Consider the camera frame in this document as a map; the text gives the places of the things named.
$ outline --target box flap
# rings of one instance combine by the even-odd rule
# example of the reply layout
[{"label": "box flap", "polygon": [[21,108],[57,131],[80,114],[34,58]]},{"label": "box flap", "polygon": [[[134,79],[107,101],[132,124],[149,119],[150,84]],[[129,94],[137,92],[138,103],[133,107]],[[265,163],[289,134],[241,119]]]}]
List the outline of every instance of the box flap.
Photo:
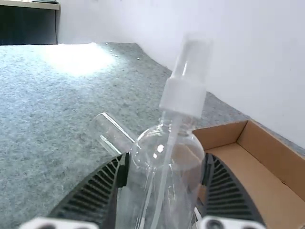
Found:
[{"label": "box flap", "polygon": [[230,123],[194,130],[193,133],[201,142],[205,150],[224,146],[237,141],[248,121]]},{"label": "box flap", "polygon": [[269,229],[300,229],[305,225],[305,202],[240,145],[230,144],[207,152],[228,165]]},{"label": "box flap", "polygon": [[237,143],[305,201],[304,158],[251,121]]}]

